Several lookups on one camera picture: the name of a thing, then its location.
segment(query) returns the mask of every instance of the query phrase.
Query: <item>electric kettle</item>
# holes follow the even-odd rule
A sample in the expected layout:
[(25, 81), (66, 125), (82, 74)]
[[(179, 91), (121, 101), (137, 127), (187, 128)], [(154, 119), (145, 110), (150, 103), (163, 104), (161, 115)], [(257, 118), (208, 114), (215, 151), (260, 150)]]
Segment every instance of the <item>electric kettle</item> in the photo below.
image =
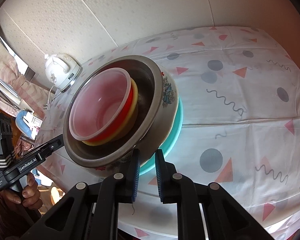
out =
[(46, 75), (49, 81), (61, 92), (65, 92), (76, 80), (81, 67), (67, 54), (44, 55), (47, 60)]

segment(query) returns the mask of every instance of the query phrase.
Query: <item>metal bowl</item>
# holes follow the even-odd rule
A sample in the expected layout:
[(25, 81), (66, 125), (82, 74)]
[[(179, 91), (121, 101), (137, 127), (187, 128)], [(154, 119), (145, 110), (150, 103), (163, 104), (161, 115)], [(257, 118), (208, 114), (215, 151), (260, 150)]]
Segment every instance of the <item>metal bowl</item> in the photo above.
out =
[[(88, 146), (72, 137), (69, 130), (70, 111), (78, 94), (91, 78), (113, 67), (125, 69), (136, 82), (138, 86), (138, 117), (130, 132), (123, 138), (100, 146)], [(152, 125), (162, 100), (162, 93), (161, 71), (157, 64), (147, 57), (136, 55), (120, 57), (97, 69), (77, 90), (65, 115), (63, 138), (70, 158), (80, 166), (98, 168), (124, 157), (144, 137)]]

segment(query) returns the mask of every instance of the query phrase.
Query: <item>tablecloth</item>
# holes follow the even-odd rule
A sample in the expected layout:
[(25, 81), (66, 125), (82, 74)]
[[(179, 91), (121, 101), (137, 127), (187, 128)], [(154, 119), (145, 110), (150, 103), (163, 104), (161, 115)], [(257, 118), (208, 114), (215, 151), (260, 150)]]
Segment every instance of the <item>tablecloth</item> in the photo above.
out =
[[(65, 111), (84, 80), (125, 55), (151, 58), (177, 84), (184, 120), (166, 160), (194, 182), (220, 183), (274, 238), (290, 237), (300, 227), (300, 70), (263, 30), (173, 31), (93, 57), (53, 100), (36, 144), (62, 133)], [(64, 147), (40, 171), (65, 191), (103, 180), (98, 170), (75, 164)], [(160, 203), (155, 170), (140, 176), (134, 205), (120, 205), (118, 226), (141, 239), (177, 237), (176, 205)]]

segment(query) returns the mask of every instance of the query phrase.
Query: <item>patterned wallpaper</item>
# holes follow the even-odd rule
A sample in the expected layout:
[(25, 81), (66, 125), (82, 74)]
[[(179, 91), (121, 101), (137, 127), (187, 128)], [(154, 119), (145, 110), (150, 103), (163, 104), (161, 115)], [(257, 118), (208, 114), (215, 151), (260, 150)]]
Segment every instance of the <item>patterned wallpaper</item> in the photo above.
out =
[(0, 25), (47, 88), (45, 53), (67, 53), (82, 64), (142, 37), (199, 26), (264, 29), (300, 67), (300, 16), (289, 0), (7, 0)]

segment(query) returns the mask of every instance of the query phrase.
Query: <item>human hand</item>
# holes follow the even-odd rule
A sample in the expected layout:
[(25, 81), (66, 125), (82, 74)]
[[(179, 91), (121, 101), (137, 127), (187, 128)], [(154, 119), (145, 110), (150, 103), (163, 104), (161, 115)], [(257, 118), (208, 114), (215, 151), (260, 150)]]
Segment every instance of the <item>human hand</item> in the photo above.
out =
[[(38, 190), (38, 183), (35, 181), (32, 173), (27, 175), (28, 186), (22, 191), (22, 195), (25, 198), (22, 201), (22, 205), (29, 209), (35, 210), (42, 207), (43, 202), (40, 199), (40, 191)], [(0, 192), (0, 196), (4, 199), (6, 205), (10, 210), (18, 213), (17, 204), (21, 204), (20, 197), (10, 189), (6, 189)]]

